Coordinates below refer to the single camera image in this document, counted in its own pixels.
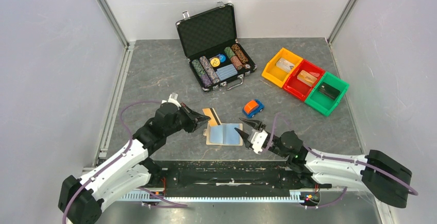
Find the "black card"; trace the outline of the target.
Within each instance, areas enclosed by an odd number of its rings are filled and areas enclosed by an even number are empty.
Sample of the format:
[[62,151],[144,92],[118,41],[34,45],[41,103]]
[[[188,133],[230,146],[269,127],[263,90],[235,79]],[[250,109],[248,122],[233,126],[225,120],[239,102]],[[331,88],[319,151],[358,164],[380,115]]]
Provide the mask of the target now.
[[336,100],[340,95],[341,91],[334,88],[333,86],[323,82],[319,87],[318,91],[324,96],[330,98],[331,100]]

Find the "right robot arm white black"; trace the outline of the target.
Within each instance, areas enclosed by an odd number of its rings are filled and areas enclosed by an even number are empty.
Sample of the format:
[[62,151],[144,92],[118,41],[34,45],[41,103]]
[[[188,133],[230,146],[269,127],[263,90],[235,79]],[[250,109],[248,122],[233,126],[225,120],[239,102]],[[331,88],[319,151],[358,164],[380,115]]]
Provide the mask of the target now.
[[277,136],[273,130],[267,131],[262,121],[241,121],[252,128],[250,133],[235,129],[244,146],[256,154],[269,151],[285,158],[286,166],[297,173],[298,182],[304,187],[355,188],[400,209],[407,206],[410,195],[418,195],[410,185],[412,171],[382,151],[359,155],[327,153],[307,146],[293,130]]

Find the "beige gold card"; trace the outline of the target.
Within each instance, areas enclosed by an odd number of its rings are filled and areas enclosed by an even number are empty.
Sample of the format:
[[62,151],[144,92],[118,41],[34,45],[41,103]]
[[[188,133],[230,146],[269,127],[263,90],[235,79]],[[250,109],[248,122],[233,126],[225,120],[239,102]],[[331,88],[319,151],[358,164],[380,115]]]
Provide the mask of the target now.
[[210,127],[219,126],[222,124],[214,108],[203,108],[202,111],[205,116],[210,118],[208,121],[208,125]]

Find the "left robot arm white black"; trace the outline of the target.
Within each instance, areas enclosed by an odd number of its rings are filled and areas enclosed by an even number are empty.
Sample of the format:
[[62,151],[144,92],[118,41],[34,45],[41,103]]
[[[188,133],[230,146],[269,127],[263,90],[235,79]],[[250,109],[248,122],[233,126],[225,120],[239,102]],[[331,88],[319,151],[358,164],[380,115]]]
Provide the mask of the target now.
[[150,156],[166,144],[167,137],[181,130],[192,133],[209,120],[184,103],[164,100],[141,128],[128,131],[127,143],[116,154],[78,178],[64,179],[58,201],[62,223],[96,223],[131,190],[146,184],[157,186],[162,173]]

